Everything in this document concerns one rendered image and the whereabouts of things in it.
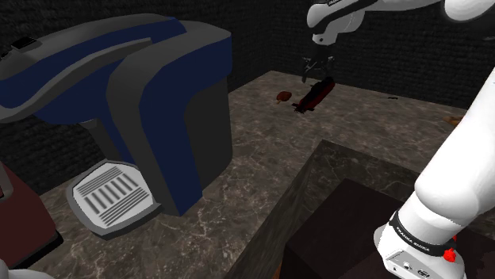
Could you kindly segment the red and black bottle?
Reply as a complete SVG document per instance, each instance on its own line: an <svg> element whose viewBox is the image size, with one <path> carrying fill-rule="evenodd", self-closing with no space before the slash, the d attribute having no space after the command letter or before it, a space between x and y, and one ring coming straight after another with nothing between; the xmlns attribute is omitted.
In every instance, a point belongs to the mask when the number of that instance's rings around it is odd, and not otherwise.
<svg viewBox="0 0 495 279"><path fill-rule="evenodd" d="M305 113L306 111L313 111L316 106L321 103L324 98L335 87L335 81L333 77L328 76L322 81L315 83L311 90L298 102L293 103L295 107L294 111L299 113Z"/></svg>

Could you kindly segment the white rounded object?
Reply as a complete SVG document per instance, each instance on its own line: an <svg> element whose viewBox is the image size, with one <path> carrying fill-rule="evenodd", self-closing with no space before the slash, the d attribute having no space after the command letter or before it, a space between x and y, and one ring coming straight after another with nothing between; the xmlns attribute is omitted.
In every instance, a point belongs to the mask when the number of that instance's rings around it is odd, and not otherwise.
<svg viewBox="0 0 495 279"><path fill-rule="evenodd" d="M0 259L0 279L55 279L47 273L31 269L9 269Z"/></svg>

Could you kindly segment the dark red appliance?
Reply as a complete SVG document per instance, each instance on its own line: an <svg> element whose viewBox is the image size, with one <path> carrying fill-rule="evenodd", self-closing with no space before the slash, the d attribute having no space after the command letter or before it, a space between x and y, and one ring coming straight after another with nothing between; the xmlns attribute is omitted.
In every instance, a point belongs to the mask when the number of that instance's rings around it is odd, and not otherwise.
<svg viewBox="0 0 495 279"><path fill-rule="evenodd" d="M0 259L25 269L62 243L38 194L0 162Z"/></svg>

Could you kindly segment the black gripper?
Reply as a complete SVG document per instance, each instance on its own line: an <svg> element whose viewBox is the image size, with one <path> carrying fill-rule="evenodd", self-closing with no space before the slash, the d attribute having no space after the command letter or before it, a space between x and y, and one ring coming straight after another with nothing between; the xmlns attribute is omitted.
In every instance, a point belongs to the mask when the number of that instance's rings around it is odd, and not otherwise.
<svg viewBox="0 0 495 279"><path fill-rule="evenodd" d="M302 68L301 81L306 83L308 74L313 69L324 70L324 76L332 77L335 58L332 53L332 46L317 45L314 56L310 58L303 57L304 65Z"/></svg>

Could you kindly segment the blue and grey coffee machine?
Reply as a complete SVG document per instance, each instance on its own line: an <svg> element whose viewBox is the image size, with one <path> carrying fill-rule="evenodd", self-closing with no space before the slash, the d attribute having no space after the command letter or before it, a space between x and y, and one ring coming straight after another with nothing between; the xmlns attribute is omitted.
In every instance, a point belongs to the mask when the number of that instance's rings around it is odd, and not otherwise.
<svg viewBox="0 0 495 279"><path fill-rule="evenodd" d="M90 21L0 55L0 123L35 116L87 129L104 159L67 187L74 214L110 239L181 216L232 160L232 35L153 13Z"/></svg>

